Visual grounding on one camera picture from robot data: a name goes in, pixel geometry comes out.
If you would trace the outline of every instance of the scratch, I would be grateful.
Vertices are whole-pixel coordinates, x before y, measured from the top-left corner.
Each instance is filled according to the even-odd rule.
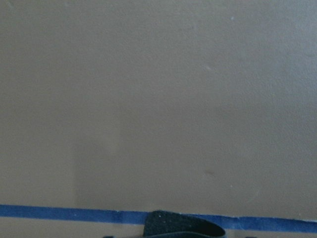
[[[258,190],[258,191],[247,201],[247,203],[252,202],[252,201],[259,195],[259,193],[260,193],[260,190]]]
[[[12,3],[9,0],[4,0],[4,2],[6,3],[6,5],[10,8],[10,9],[14,9],[14,6],[12,5]]]

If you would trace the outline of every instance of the black felt piece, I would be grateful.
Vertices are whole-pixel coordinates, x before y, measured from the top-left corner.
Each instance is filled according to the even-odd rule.
[[[151,212],[146,218],[143,236],[166,233],[169,233],[169,238],[225,237],[223,228],[206,220],[166,211]]]

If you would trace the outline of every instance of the folded black material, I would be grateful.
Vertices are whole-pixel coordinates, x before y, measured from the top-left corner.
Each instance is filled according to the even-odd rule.
[[[143,238],[226,238],[226,233],[220,226],[200,218],[154,211],[145,220]]]

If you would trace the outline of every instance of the blue line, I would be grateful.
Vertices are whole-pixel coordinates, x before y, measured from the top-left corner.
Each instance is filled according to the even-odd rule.
[[[148,212],[0,205],[0,217],[143,225]],[[317,233],[317,222],[269,217],[192,215],[225,229]]]

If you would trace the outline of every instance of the black object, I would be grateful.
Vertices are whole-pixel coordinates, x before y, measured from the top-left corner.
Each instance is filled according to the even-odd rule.
[[[226,238],[226,233],[220,226],[200,218],[154,211],[145,220],[143,238]]]

